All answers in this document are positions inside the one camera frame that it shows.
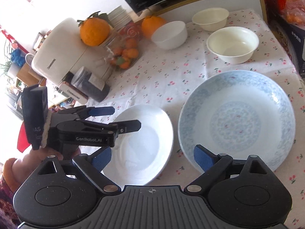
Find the person's left hand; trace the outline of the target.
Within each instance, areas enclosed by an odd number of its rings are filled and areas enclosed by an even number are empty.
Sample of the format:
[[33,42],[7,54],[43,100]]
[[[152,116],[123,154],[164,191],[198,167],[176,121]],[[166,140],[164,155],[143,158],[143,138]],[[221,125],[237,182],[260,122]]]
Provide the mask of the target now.
[[8,159],[3,167],[1,188],[8,189],[9,193],[15,193],[42,161],[49,156],[55,156],[59,161],[64,160],[61,153],[48,147],[30,150],[22,159]]

